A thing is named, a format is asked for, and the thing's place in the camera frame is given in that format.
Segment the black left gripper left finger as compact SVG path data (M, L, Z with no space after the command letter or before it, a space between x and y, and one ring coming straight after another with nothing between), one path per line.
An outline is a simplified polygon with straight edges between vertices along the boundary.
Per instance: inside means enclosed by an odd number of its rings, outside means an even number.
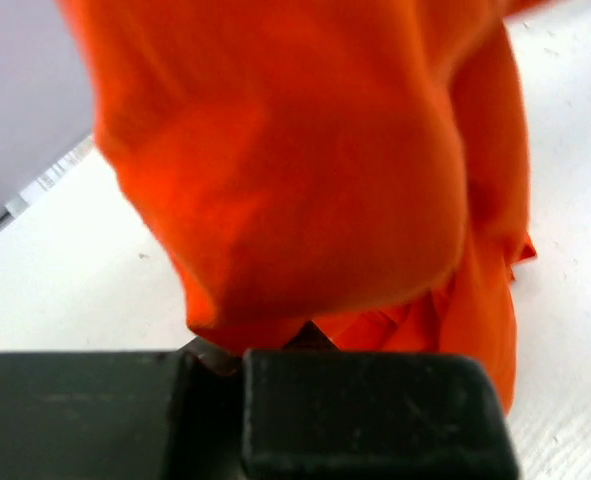
M0 353L0 479L240 479L239 367L200 339Z

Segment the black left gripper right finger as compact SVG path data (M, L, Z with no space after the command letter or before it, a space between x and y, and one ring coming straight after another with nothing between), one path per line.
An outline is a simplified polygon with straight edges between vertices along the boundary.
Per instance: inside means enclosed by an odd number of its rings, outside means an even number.
M458 354L253 348L243 356L249 479L516 479L484 368Z

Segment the orange t-shirt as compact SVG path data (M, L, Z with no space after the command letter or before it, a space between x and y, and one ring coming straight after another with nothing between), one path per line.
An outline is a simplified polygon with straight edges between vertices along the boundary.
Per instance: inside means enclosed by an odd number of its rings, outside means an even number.
M94 140L232 353L306 323L457 353L514 397L529 1L63 1Z

